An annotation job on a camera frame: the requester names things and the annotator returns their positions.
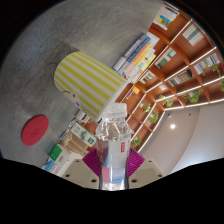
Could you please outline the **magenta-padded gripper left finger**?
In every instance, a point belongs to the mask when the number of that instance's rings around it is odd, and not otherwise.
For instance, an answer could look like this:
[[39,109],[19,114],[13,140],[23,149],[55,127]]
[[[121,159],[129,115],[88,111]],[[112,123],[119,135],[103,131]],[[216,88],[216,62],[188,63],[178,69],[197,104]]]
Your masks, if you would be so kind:
[[97,150],[93,149],[83,159],[74,159],[62,177],[83,188],[98,189],[101,166]]

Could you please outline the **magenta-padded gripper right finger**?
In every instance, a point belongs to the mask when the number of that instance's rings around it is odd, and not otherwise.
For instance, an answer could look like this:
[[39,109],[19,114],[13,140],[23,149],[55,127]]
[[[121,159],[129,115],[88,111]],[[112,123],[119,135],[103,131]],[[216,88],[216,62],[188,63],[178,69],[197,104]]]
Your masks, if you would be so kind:
[[153,159],[145,159],[134,149],[127,160],[127,179],[130,189],[141,188],[164,177]]

